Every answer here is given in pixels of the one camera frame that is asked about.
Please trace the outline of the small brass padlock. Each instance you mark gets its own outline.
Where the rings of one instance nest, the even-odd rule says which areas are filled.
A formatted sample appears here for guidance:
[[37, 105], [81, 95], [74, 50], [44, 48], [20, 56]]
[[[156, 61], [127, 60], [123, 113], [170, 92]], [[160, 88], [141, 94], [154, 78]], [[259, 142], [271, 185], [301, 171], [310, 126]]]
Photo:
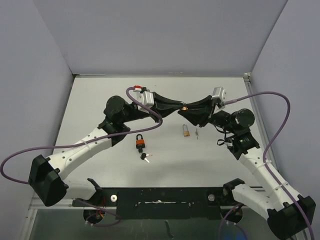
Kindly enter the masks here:
[[190, 136], [190, 131], [188, 129], [188, 126], [186, 124], [182, 125], [182, 129], [183, 129], [183, 136], [184, 137], [189, 137]]

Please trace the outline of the orange black padlock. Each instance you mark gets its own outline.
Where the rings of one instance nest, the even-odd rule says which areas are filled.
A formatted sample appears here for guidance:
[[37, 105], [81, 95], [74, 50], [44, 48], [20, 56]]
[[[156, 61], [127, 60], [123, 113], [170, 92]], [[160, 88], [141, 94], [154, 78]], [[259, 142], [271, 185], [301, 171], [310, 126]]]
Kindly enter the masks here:
[[136, 141], [135, 141], [136, 149], [144, 149], [146, 147], [145, 140], [142, 134], [136, 135]]

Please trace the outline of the black headed key bunch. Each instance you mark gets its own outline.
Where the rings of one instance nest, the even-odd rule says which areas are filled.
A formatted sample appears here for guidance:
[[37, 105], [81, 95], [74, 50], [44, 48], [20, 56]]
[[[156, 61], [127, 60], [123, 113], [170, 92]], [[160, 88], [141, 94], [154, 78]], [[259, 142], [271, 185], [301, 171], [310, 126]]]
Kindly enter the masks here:
[[148, 154], [145, 153], [144, 150], [142, 148], [138, 149], [138, 152], [140, 153], [140, 159], [147, 162], [148, 164], [150, 163], [150, 161], [148, 160], [148, 157], [151, 157], [152, 154]]

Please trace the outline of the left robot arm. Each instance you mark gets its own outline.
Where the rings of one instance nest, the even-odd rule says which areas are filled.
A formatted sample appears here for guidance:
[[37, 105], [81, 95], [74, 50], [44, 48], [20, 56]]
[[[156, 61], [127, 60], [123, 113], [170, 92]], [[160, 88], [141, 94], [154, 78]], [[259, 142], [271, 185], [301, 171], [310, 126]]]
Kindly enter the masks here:
[[62, 146], [60, 153], [33, 159], [28, 184], [46, 207], [63, 198], [80, 198], [92, 206], [99, 204], [101, 187], [92, 178], [68, 182], [67, 177], [87, 160], [131, 134], [127, 122], [151, 117], [161, 125], [163, 118], [185, 107], [181, 101], [165, 98], [144, 87], [134, 86], [127, 91], [136, 92], [137, 97], [128, 94], [131, 103], [118, 95], [109, 98], [103, 111], [104, 120], [86, 137], [73, 145]]

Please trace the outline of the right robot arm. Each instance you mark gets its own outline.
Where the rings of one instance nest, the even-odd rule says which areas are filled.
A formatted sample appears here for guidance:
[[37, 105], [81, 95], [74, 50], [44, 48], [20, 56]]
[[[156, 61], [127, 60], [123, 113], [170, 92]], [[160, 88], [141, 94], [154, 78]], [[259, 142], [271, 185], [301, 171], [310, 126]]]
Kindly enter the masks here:
[[286, 240], [304, 229], [314, 239], [312, 220], [316, 203], [310, 196], [302, 196], [275, 169], [266, 158], [251, 133], [255, 123], [254, 113], [242, 108], [233, 113], [223, 111], [222, 97], [208, 96], [193, 102], [183, 103], [178, 114], [191, 124], [204, 127], [207, 124], [220, 128], [225, 134], [224, 144], [232, 155], [245, 166], [264, 189], [260, 194], [237, 178], [223, 185], [223, 200], [230, 205], [236, 202], [251, 208], [266, 219], [272, 233]]

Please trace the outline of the aluminium table frame rail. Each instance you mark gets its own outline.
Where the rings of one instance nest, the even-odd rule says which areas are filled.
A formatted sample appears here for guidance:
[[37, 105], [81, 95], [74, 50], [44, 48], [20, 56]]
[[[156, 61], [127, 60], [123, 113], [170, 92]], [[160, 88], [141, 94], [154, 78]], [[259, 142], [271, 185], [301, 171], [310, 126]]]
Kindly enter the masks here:
[[[244, 79], [244, 82], [245, 82], [247, 93], [249, 95], [253, 94], [254, 93], [254, 89], [252, 87], [251, 72], [244, 73], [243, 79]], [[257, 96], [251, 97], [250, 98], [250, 103], [252, 105], [253, 112], [254, 112], [254, 114], [256, 116], [256, 121], [257, 121], [258, 129], [259, 129], [259, 134], [260, 134], [260, 137], [261, 137], [261, 141], [262, 141], [262, 144], [263, 144], [263, 148], [266, 148], [267, 144], [269, 143], [270, 138], [269, 138], [269, 136], [267, 134], [265, 123], [264, 123], [264, 120], [262, 118], [259, 106], [258, 106], [258, 97]], [[267, 156], [268, 160], [272, 161], [272, 164], [275, 167], [275, 169], [278, 170], [277, 162], [275, 160], [275, 156], [274, 156], [274, 153], [273, 153], [273, 150], [272, 150], [271, 147], [269, 148], [268, 153], [267, 153], [266, 156]], [[297, 233], [292, 239], [293, 240], [308, 240], [309, 237], [308, 237], [307, 231], [306, 230], [302, 230], [301, 232]]]

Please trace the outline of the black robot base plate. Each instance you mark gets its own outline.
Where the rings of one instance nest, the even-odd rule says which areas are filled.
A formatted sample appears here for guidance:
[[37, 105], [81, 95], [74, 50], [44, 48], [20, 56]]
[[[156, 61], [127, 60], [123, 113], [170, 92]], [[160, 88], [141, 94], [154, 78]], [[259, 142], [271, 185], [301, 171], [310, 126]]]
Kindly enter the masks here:
[[220, 220], [237, 202], [222, 187], [103, 187], [89, 200], [72, 202], [86, 204], [115, 208], [120, 220]]

